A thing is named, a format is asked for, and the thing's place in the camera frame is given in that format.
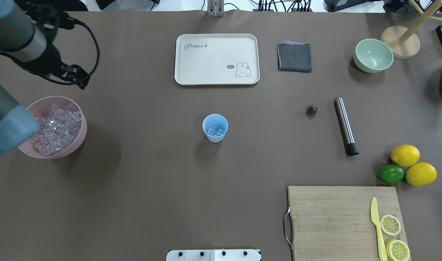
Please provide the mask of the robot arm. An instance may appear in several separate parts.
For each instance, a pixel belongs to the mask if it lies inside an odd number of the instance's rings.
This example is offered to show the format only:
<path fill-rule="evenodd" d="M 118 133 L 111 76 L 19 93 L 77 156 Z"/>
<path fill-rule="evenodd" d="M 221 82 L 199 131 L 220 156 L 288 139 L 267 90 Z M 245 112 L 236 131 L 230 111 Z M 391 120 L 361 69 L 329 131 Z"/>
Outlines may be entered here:
<path fill-rule="evenodd" d="M 51 4 L 28 4 L 21 8 L 13 0 L 0 0 L 0 55 L 22 69 L 57 84 L 85 89 L 92 73 L 79 65 L 65 64 L 53 42 L 59 28 L 71 30 L 85 23 Z M 25 106 L 0 85 L 0 155 L 5 155 L 40 129 Z"/>

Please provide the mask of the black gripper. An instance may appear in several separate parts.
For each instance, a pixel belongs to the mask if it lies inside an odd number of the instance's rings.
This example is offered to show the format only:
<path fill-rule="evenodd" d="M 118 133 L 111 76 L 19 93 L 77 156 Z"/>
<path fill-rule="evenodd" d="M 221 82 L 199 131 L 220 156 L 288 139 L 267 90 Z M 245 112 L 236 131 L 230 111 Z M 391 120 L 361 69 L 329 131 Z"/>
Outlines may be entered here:
<path fill-rule="evenodd" d="M 36 75 L 49 79 L 51 75 L 77 85 L 84 90 L 90 80 L 88 74 L 79 65 L 65 64 L 53 41 L 57 31 L 72 30 L 76 21 L 47 2 L 16 2 L 22 13 L 33 24 L 33 36 L 22 51 L 29 56 L 18 57 L 19 66 Z"/>

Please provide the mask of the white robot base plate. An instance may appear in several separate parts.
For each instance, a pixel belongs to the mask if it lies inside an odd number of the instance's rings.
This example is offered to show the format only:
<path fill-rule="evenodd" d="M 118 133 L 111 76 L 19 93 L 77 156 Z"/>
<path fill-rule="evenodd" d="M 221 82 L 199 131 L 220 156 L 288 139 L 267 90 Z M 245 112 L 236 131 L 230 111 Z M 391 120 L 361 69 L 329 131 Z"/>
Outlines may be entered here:
<path fill-rule="evenodd" d="M 171 250 L 166 261 L 262 261 L 258 249 Z"/>

